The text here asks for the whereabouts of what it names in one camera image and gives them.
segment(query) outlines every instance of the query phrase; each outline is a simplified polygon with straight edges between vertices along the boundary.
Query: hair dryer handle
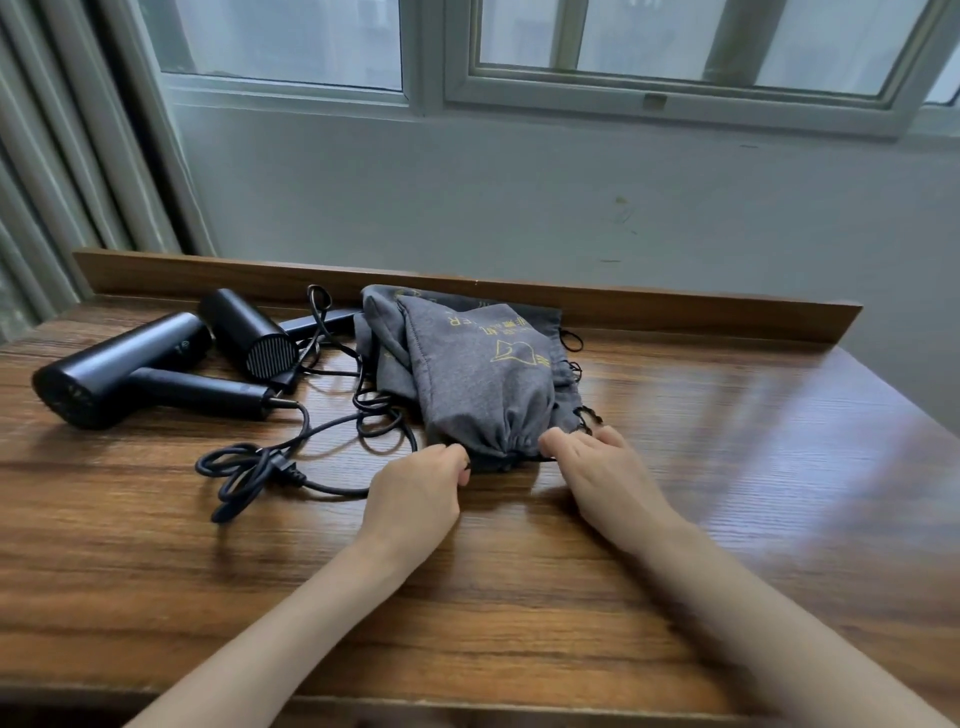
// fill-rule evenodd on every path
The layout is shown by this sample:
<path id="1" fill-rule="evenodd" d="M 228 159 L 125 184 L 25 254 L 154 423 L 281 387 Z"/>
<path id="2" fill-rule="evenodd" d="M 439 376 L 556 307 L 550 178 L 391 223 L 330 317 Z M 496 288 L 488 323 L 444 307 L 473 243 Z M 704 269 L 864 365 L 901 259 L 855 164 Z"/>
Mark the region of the hair dryer handle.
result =
<path id="1" fill-rule="evenodd" d="M 262 384 L 140 367 L 128 383 L 153 404 L 192 409 L 205 415 L 263 420 L 276 391 Z"/>

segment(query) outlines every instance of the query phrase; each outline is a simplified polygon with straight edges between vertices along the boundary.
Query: yellow logo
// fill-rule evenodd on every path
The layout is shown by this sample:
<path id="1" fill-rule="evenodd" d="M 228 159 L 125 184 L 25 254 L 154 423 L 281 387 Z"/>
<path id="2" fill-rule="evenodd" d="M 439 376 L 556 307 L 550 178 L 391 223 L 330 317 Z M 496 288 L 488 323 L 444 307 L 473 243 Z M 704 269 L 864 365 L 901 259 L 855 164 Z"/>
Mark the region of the yellow logo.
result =
<path id="1" fill-rule="evenodd" d="M 534 352 L 534 348 L 525 341 L 507 342 L 502 339 L 496 340 L 496 354 L 491 361 L 507 361 L 513 359 L 522 364 L 529 364 L 536 367 L 542 364 L 544 367 L 550 366 L 550 361 L 545 356 L 540 356 Z"/>

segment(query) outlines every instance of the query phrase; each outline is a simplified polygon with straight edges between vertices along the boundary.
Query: wood grain surface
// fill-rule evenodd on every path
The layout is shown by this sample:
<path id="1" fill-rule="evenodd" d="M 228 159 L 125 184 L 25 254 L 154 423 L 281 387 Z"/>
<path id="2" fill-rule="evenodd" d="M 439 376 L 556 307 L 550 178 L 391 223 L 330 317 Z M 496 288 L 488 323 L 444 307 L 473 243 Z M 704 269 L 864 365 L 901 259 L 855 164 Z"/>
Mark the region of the wood grain surface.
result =
<path id="1" fill-rule="evenodd" d="M 199 298 L 224 287 L 261 302 L 300 305 L 307 284 L 321 283 L 338 302 L 358 304 L 364 286 L 389 283 L 495 301 L 554 306 L 564 311 L 567 326 L 830 344 L 840 341 L 862 308 L 859 303 L 464 279 L 195 255 L 83 250 L 75 252 L 74 257 L 94 292 L 102 294 Z"/>
<path id="2" fill-rule="evenodd" d="M 5 699 L 146 699 L 356 532 L 362 502 L 273 492 L 228 527 L 209 522 L 216 485 L 194 473 L 197 456 L 283 440 L 294 412 L 245 423 L 158 408 L 83 432 L 30 389 L 41 364 L 194 305 L 101 298 L 0 350 Z M 960 718 L 960 443 L 840 349 L 579 333 L 586 403 L 636 444 L 678 509 Z M 232 376 L 215 354 L 203 371 Z M 349 386 L 323 379 L 299 397 L 319 422 L 350 411 Z M 309 443 L 300 466 L 358 485 L 403 453 L 393 437 L 369 448 L 345 426 Z M 584 528 L 555 465 L 474 477 L 461 504 L 441 548 L 303 683 L 300 709 L 691 724 L 766 712 L 722 649 Z"/>

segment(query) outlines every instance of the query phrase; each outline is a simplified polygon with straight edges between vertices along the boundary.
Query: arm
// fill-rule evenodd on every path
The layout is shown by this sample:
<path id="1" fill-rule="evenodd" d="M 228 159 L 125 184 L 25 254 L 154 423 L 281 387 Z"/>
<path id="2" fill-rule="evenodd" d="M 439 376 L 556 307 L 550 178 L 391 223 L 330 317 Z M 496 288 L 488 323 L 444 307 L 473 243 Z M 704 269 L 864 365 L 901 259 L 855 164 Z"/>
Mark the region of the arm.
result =
<path id="1" fill-rule="evenodd" d="M 356 540 L 128 725 L 266 728 L 303 678 L 457 521 L 466 451 L 436 445 L 373 479 Z"/>
<path id="2" fill-rule="evenodd" d="M 753 575 L 667 503 L 639 455 L 611 427 L 540 440 L 580 512 L 686 604 L 798 726 L 947 728 L 946 718 Z"/>

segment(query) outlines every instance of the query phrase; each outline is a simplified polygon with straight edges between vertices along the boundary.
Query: hand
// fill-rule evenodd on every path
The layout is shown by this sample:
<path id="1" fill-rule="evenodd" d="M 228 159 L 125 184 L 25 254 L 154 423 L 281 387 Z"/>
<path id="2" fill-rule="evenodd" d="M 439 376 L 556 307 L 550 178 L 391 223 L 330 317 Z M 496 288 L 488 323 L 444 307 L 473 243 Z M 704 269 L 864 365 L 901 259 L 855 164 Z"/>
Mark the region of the hand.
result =
<path id="1" fill-rule="evenodd" d="M 540 436 L 540 451 L 557 459 L 584 520 L 621 550 L 639 555 L 662 528 L 684 520 L 619 432 L 607 426 L 594 432 L 590 437 L 553 427 Z"/>
<path id="2" fill-rule="evenodd" d="M 457 522 L 469 462 L 463 446 L 432 445 L 388 463 L 370 484 L 356 543 L 412 572 Z"/>

